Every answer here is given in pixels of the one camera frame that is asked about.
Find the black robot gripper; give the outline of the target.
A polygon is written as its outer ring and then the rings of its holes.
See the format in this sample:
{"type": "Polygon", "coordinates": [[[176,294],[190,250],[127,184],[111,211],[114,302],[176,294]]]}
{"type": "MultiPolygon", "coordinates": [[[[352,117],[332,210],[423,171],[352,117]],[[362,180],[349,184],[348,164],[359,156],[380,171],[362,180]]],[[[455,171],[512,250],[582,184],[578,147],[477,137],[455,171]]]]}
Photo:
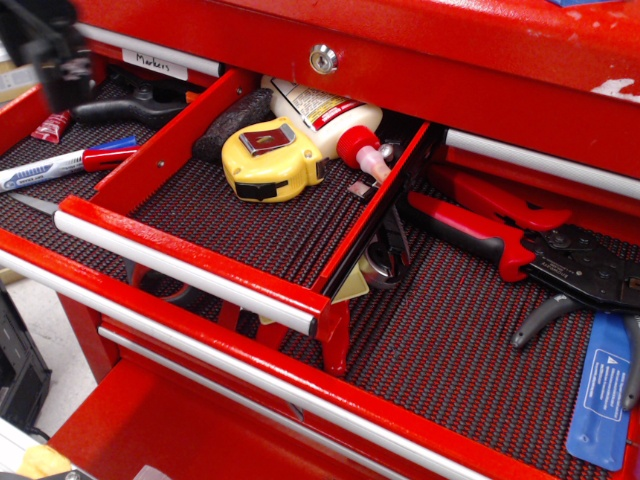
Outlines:
{"type": "Polygon", "coordinates": [[[77,20],[71,1],[1,2],[1,42],[14,63],[44,56],[37,74],[52,113],[92,98],[91,54],[75,28],[77,20]]]}

